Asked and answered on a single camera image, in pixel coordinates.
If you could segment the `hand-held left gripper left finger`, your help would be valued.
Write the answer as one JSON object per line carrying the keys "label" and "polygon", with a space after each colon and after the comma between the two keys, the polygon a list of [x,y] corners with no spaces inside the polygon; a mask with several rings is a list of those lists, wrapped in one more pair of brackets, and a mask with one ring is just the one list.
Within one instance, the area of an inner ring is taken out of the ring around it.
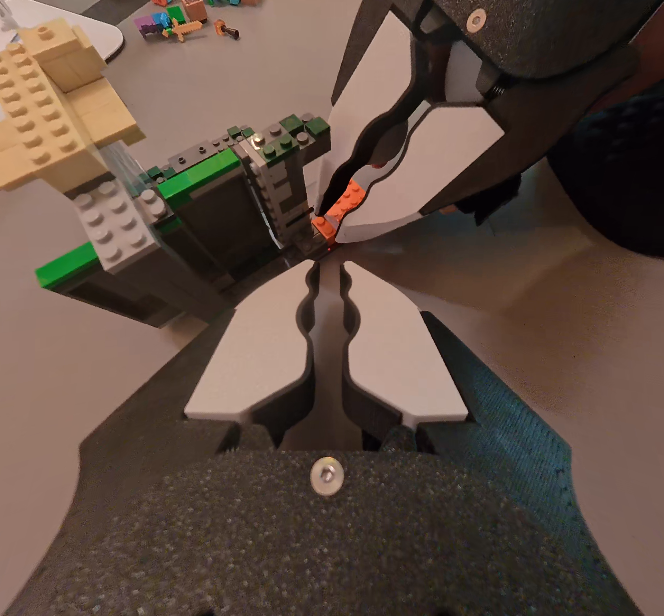
{"label": "hand-held left gripper left finger", "polygon": [[311,330],[320,265],[304,260],[242,300],[184,413],[198,420],[301,420],[315,375]]}

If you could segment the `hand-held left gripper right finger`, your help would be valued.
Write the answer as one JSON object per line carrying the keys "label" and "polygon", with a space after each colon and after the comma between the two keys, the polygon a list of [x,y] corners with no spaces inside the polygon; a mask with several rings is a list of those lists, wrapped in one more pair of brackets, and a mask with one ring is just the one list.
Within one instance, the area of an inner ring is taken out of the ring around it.
{"label": "hand-held left gripper right finger", "polygon": [[359,427],[466,420],[461,397],[417,305],[360,265],[340,267],[343,409]]}

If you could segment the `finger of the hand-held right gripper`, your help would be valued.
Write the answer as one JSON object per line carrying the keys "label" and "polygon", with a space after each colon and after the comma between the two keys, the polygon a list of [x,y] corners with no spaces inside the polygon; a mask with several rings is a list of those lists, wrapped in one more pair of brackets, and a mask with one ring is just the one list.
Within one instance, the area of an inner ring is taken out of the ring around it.
{"label": "finger of the hand-held right gripper", "polygon": [[418,106],[414,38],[388,11],[329,116],[331,148],[320,164],[316,214],[337,202],[353,175],[373,162],[387,162],[395,146],[378,146]]}
{"label": "finger of the hand-held right gripper", "polygon": [[397,156],[380,170],[361,170],[360,205],[344,215],[338,244],[377,238],[423,217],[421,209],[504,135],[479,106],[434,106],[418,121]]}

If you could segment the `brick building model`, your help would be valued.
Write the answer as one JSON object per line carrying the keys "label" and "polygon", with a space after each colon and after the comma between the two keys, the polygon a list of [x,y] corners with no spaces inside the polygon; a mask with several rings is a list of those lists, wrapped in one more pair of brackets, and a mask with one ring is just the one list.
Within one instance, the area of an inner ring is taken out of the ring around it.
{"label": "brick building model", "polygon": [[[267,268],[335,244],[311,224],[303,168],[330,127],[289,115],[261,133],[232,126],[145,170],[145,138],[85,32],[58,18],[1,50],[1,190],[42,180],[67,197],[87,242],[37,268],[41,288],[162,327],[210,322]],[[338,229],[365,190],[350,180],[323,216]]]}

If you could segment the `person's right hand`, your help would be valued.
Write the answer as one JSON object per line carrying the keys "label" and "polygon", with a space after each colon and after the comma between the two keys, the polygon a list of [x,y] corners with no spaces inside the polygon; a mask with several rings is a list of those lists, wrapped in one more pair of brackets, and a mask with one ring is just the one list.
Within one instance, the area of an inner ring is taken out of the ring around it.
{"label": "person's right hand", "polygon": [[621,104],[663,80],[663,5],[643,25],[630,45],[639,54],[634,75],[601,97],[588,110],[588,115]]}

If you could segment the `black mesh office chair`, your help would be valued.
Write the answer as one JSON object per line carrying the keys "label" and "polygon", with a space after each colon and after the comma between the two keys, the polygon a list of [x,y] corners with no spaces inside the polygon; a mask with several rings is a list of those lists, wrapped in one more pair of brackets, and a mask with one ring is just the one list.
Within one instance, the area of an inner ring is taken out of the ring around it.
{"label": "black mesh office chair", "polygon": [[583,118],[546,158],[595,230],[663,257],[663,81]]}

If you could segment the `white book stand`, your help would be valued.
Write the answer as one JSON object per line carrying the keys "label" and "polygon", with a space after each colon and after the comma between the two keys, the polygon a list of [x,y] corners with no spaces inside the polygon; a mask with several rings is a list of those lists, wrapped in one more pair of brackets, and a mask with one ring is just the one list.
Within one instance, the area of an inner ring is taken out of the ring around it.
{"label": "white book stand", "polygon": [[58,18],[70,26],[78,25],[107,63],[119,55],[125,45],[124,36],[115,25],[34,0],[1,0],[1,16],[12,17],[23,28],[33,28]]}

